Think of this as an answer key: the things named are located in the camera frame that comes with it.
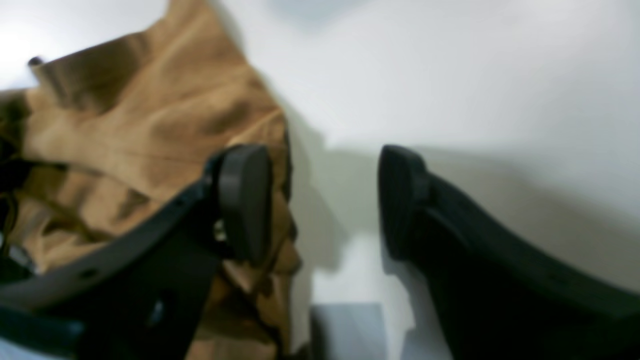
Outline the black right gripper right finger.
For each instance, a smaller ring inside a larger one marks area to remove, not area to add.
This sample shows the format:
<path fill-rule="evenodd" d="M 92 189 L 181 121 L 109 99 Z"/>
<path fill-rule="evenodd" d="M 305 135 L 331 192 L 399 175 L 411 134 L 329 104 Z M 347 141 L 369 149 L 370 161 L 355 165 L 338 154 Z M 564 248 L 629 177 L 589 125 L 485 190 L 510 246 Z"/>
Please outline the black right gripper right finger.
<path fill-rule="evenodd" d="M 377 166 L 390 257 L 427 280 L 455 360 L 637 360 L 639 295 L 526 243 L 400 145 Z"/>

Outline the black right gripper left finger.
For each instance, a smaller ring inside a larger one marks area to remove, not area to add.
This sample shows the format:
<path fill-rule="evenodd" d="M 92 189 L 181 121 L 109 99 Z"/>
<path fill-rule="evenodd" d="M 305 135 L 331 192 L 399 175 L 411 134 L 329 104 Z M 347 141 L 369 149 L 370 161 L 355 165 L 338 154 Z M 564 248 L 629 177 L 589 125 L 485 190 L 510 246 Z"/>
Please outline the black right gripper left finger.
<path fill-rule="evenodd" d="M 182 360 L 225 259 L 271 244 L 265 145 L 213 155 L 202 177 L 107 246 L 1 287 L 1 337 L 73 360 Z"/>

